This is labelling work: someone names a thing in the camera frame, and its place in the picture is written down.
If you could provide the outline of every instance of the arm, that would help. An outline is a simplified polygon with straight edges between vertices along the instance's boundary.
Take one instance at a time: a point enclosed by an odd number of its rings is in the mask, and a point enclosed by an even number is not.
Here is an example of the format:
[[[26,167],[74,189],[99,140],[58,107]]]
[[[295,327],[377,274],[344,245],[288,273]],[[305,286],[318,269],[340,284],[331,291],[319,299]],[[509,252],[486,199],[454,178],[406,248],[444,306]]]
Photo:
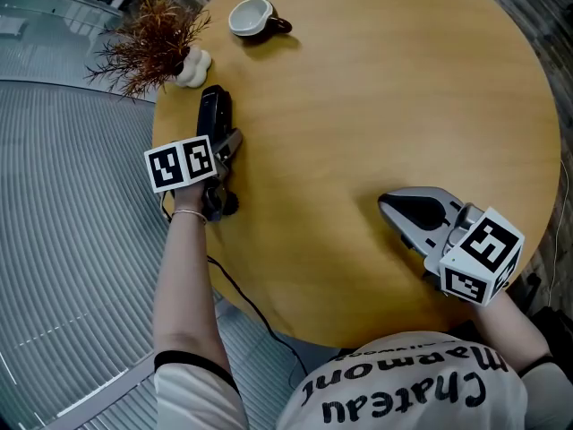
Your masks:
[[[485,342],[518,373],[551,354],[541,332],[519,311],[505,291],[486,307],[472,306],[475,326]]]
[[[203,183],[176,190],[175,209],[201,212]],[[155,353],[180,350],[207,358],[230,373],[218,334],[207,268],[205,227],[196,215],[177,213],[169,232],[153,308]]]

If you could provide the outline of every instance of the white t-shirt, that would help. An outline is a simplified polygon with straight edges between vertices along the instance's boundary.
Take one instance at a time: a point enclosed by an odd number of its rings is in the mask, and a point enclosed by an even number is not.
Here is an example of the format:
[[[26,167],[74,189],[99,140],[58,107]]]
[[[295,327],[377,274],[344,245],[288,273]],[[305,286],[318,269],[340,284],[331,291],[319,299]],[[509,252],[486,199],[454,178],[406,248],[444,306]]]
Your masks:
[[[248,428],[229,373],[201,357],[156,357],[158,428]],[[296,388],[277,430],[555,429],[573,424],[573,384],[544,358],[519,377],[492,348],[419,331],[329,361]]]

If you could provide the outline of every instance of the black sleeve cuff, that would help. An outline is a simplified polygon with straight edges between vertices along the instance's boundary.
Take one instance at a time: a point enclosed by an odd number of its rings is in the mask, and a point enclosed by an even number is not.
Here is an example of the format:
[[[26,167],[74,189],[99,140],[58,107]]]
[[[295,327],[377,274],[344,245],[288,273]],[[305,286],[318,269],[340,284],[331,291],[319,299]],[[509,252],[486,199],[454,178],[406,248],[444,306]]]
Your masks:
[[[525,376],[527,373],[529,373],[532,369],[535,369],[536,367],[538,367],[539,365],[542,365],[543,363],[555,363],[555,360],[553,360],[553,357],[550,355],[546,355],[545,357],[541,357],[538,358],[537,360],[535,360],[530,366],[526,366],[524,369],[522,369],[518,374],[519,377],[523,377]]]
[[[155,356],[155,372],[157,372],[162,365],[167,365],[169,363],[193,365],[206,369],[210,373],[213,373],[215,376],[218,376],[220,379],[228,383],[236,390],[237,393],[239,392],[233,376],[225,368],[222,368],[207,358],[200,357],[189,352],[183,352],[181,350],[165,350],[163,352],[159,352]]]

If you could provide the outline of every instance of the cup handle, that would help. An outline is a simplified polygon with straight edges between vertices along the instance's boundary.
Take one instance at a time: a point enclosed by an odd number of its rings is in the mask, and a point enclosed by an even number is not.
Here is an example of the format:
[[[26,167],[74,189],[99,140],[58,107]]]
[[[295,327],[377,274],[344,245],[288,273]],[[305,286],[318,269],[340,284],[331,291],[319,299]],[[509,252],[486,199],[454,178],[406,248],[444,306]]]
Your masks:
[[[279,33],[288,33],[293,29],[289,21],[275,16],[269,16],[267,22],[272,25],[272,28]]]

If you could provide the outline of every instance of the hand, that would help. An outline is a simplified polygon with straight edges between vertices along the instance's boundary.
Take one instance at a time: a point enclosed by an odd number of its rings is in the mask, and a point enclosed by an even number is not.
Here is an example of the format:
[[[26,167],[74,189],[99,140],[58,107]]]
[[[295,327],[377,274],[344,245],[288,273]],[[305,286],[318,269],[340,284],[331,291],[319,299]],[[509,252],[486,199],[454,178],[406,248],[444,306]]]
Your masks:
[[[189,209],[191,211],[201,212],[203,209],[203,182],[193,185],[184,186],[175,190],[175,209]]]

